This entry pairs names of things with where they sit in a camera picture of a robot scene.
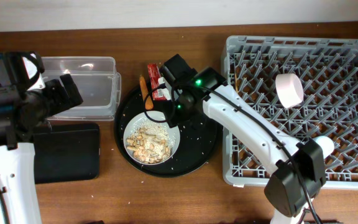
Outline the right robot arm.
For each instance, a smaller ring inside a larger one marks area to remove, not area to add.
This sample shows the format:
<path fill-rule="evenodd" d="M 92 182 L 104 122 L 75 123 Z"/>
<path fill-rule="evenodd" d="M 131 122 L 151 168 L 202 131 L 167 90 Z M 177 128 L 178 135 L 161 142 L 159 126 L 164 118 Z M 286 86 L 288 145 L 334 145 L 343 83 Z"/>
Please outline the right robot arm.
<path fill-rule="evenodd" d="M 159 71 L 172 98 L 163 111 L 169 126 L 203 114 L 233 133 L 261 162 L 270 176 L 264 194 L 275 209 L 272 223 L 303 223 L 306 213 L 321 223 L 312 201 L 326 183 L 332 139 L 318 136 L 301 142 L 289 136 L 242 100 L 213 68 L 197 72 L 178 54 Z"/>

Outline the wooden chopstick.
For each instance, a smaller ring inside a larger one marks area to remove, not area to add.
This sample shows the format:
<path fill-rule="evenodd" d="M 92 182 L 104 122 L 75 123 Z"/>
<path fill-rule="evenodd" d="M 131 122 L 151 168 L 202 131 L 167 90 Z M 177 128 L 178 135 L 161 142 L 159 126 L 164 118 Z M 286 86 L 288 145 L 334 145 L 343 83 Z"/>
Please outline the wooden chopstick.
<path fill-rule="evenodd" d="M 238 79 L 237 79 L 237 78 L 238 78 L 238 77 L 237 77 L 237 72 L 234 72 L 234 88 L 235 88 L 236 93 L 239 92 L 238 84 L 237 84 L 237 82 L 238 82 Z"/>

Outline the blue cup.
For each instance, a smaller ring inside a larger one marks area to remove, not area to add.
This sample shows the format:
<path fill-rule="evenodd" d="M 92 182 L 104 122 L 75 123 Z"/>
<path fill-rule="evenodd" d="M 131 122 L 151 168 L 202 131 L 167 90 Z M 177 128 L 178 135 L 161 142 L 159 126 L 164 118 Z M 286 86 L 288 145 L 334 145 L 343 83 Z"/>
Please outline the blue cup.
<path fill-rule="evenodd" d="M 327 158 L 334 151 L 334 142 L 327 136 L 318 136 L 313 138 L 320 148 L 323 150 L 323 157 Z"/>

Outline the grey plate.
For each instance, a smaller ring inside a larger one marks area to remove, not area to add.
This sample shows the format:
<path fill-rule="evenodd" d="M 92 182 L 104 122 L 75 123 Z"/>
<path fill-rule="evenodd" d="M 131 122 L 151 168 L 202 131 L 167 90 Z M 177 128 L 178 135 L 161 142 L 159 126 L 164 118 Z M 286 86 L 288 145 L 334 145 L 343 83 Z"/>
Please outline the grey plate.
<path fill-rule="evenodd" d="M 123 140 L 124 140 L 125 137 L 129 136 L 130 129 L 132 129 L 135 126 L 135 124 L 139 123 L 140 121 L 142 121 L 144 119 L 148 119 L 148 120 L 153 121 L 155 123 L 161 123 L 160 120 L 164 119 L 164 118 L 165 118 L 164 114 L 162 112 L 159 112 L 159 111 L 151 111 L 151 112 L 148 112 L 147 114 L 144 114 L 144 113 L 138 114 L 137 116 L 132 118 L 130 120 L 129 124 L 126 126 L 126 128 L 124 130 Z M 180 144 L 180 130 L 179 130 L 178 127 L 171 128 L 167 123 L 162 123 L 162 124 L 165 124 L 166 126 L 168 126 L 168 128 L 169 128 L 168 132 L 171 135 L 174 135 L 176 137 L 176 139 L 177 139 L 176 142 L 175 142 L 174 148 L 173 148 L 173 154 L 169 157 L 169 158 L 171 158 L 174 155 L 174 153 L 176 153 L 176 151 L 177 151 L 177 149 L 179 147 L 179 144 Z M 125 140 L 124 140 L 124 148 L 127 151 L 127 153 L 129 154 L 129 151 L 126 149 Z M 156 164 L 143 164 L 143 163 L 141 163 L 141 164 L 142 165 L 156 165 Z"/>

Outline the orange carrot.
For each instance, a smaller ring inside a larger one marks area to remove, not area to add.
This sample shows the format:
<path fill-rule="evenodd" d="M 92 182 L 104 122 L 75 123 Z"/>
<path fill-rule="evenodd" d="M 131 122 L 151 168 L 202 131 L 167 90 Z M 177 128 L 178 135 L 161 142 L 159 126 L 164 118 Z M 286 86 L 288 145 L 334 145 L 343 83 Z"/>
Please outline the orange carrot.
<path fill-rule="evenodd" d="M 139 77 L 139 85 L 142 93 L 143 100 L 145 101 L 145 109 L 152 110 L 154 108 L 154 104 L 152 103 L 151 97 L 146 98 L 149 90 L 147 88 L 147 84 L 143 75 Z"/>

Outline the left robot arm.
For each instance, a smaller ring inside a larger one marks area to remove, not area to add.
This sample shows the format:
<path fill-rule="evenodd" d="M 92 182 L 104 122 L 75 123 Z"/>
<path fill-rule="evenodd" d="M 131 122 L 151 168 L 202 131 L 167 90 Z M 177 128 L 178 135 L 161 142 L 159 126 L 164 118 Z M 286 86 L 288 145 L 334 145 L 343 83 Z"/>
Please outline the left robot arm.
<path fill-rule="evenodd" d="M 42 83 L 37 52 L 0 54 L 0 223 L 41 223 L 34 177 L 34 129 L 82 104 L 70 74 Z"/>

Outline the peanuts and rice scraps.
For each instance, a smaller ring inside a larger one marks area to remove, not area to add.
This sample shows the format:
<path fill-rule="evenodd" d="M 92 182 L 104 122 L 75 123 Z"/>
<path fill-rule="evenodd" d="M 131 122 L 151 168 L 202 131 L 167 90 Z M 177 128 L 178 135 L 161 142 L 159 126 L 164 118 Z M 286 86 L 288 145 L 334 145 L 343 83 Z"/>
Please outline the peanuts and rice scraps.
<path fill-rule="evenodd" d="M 143 164 L 165 162 L 172 154 L 176 137 L 165 124 L 144 119 L 125 137 L 126 149 L 135 161 Z"/>

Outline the red snack wrapper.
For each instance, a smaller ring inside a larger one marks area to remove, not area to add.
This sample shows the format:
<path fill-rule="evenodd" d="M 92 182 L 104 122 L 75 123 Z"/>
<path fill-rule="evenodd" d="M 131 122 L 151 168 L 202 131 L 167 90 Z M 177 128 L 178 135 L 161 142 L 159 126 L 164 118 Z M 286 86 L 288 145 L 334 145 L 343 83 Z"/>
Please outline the red snack wrapper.
<path fill-rule="evenodd" d="M 163 82 L 159 81 L 162 76 L 159 72 L 158 66 L 155 63 L 150 63 L 147 65 L 147 68 L 152 89 L 159 87 Z M 152 93 L 152 98 L 155 101 L 167 100 L 162 89 L 155 90 Z"/>

